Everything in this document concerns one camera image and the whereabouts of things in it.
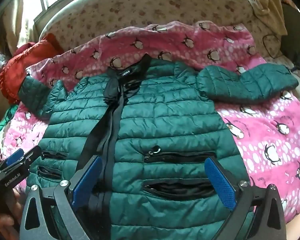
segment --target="blue gripper pad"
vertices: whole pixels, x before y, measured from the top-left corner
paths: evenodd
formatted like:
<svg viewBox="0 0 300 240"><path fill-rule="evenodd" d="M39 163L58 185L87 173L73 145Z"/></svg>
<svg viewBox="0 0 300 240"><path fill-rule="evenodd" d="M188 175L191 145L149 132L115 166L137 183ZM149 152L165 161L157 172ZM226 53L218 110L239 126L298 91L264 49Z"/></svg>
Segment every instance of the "blue gripper pad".
<svg viewBox="0 0 300 240"><path fill-rule="evenodd" d="M223 205L233 211L236 199L235 190L230 182L211 158L205 160L204 170Z"/></svg>
<svg viewBox="0 0 300 240"><path fill-rule="evenodd" d="M23 149L18 149L15 151L14 154L12 154L7 160L6 160L6 165L10 166L16 161L18 161L22 156L24 155Z"/></svg>
<svg viewBox="0 0 300 240"><path fill-rule="evenodd" d="M90 195L94 185L102 171L102 159L101 157L96 157L87 170L82 175L82 178L78 182L77 186L73 190L72 195L72 208L76 211L79 207L88 204Z"/></svg>

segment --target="jacket pocket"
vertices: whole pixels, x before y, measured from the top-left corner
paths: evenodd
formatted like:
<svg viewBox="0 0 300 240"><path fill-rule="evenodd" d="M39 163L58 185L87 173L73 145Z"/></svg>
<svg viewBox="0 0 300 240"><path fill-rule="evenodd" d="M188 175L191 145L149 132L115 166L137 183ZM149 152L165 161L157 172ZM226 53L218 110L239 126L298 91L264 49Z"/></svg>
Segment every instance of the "jacket pocket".
<svg viewBox="0 0 300 240"><path fill-rule="evenodd" d="M144 154L145 163L203 163L207 158L214 156L214 152L162 152L159 146Z"/></svg>
<svg viewBox="0 0 300 240"><path fill-rule="evenodd" d="M43 159L54 159L54 160L66 160L67 153L64 152L50 152L50 151L42 151Z"/></svg>
<svg viewBox="0 0 300 240"><path fill-rule="evenodd" d="M208 179L152 179L143 182L143 190L169 200L193 200L215 194Z"/></svg>
<svg viewBox="0 0 300 240"><path fill-rule="evenodd" d="M38 175L47 179L60 180L62 172L49 167L38 166Z"/></svg>

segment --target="silver bolt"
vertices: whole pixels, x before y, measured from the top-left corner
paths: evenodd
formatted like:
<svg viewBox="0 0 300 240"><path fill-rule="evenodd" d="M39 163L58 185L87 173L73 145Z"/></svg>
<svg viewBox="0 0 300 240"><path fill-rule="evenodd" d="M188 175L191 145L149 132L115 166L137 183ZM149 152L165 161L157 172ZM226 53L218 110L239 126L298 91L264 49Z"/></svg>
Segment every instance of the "silver bolt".
<svg viewBox="0 0 300 240"><path fill-rule="evenodd" d="M241 187L247 187L248 186L248 182L246 182L245 180L241 180L240 181L240 186Z"/></svg>
<svg viewBox="0 0 300 240"><path fill-rule="evenodd" d="M68 184L69 184L69 181L67 181L67 180L63 180L63 181L60 182L61 187L68 186Z"/></svg>
<svg viewBox="0 0 300 240"><path fill-rule="evenodd" d="M31 187L31 190L32 191L35 191L35 190L37 190L38 189L38 185L32 185L32 187Z"/></svg>
<svg viewBox="0 0 300 240"><path fill-rule="evenodd" d="M270 189L277 190L277 186L275 184L270 184Z"/></svg>

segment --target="quilted jacket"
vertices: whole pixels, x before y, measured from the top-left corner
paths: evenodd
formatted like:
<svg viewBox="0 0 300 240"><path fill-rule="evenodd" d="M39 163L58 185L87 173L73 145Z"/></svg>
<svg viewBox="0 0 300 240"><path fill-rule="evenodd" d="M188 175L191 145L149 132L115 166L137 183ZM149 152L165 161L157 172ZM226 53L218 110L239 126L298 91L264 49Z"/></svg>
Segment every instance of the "quilted jacket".
<svg viewBox="0 0 300 240"><path fill-rule="evenodd" d="M237 75L218 66L197 72L182 62L147 61L83 78L70 93L62 81L50 89L25 78L22 102L50 119L39 143L45 158L31 165L27 185L71 179L88 135L113 100L123 98L119 114L109 115L117 120L117 135L108 147L95 148L104 173L86 223L105 239L211 239L229 210L206 179L204 160L214 155L238 181L249 180L214 101L257 104L298 82L283 65L262 64ZM112 124L100 126L100 133L109 134Z"/></svg>

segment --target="pink blanket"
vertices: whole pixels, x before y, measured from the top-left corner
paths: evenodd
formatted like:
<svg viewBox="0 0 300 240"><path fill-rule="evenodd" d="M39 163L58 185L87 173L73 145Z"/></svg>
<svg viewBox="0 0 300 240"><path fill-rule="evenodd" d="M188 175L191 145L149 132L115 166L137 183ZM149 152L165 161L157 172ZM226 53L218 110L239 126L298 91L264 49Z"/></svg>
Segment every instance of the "pink blanket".
<svg viewBox="0 0 300 240"><path fill-rule="evenodd" d="M218 27L212 22L194 26L172 22L128 27L99 36L53 59L27 69L51 87L63 80L72 90L82 77L105 72L108 66L124 69L148 53L170 61L183 61L196 69L219 65L238 74L265 60L256 52L243 25ZM244 160L252 184L277 185L286 221L300 213L300 102L291 92L258 106L216 104ZM47 124L31 115L23 104L11 121L4 142L4 157L16 149L37 145ZM23 182L19 190L25 187Z"/></svg>

